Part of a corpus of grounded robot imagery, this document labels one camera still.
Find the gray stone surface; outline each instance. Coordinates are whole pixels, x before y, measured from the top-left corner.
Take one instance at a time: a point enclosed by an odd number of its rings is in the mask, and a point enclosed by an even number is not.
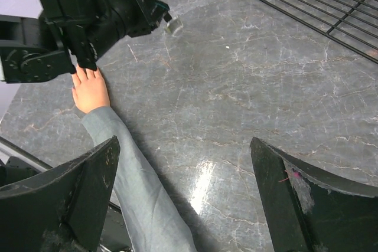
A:
[[[378,185],[376,64],[257,0],[164,1],[181,35],[125,38],[99,66],[199,251],[273,251],[254,136]],[[1,135],[53,166],[90,149],[71,87],[69,75],[21,86]]]

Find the forearm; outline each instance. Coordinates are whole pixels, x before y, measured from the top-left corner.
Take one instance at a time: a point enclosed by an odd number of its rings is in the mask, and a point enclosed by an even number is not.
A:
[[[83,125],[95,145],[114,135],[119,140],[114,190],[135,252],[196,251],[189,228],[119,116],[100,107],[84,117]]]

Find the gray sleeve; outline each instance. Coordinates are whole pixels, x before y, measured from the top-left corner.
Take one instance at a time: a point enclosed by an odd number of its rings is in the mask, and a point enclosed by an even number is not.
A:
[[[135,252],[196,251],[191,232],[111,107],[100,107],[82,121],[95,145],[112,136],[120,143],[114,190]]]

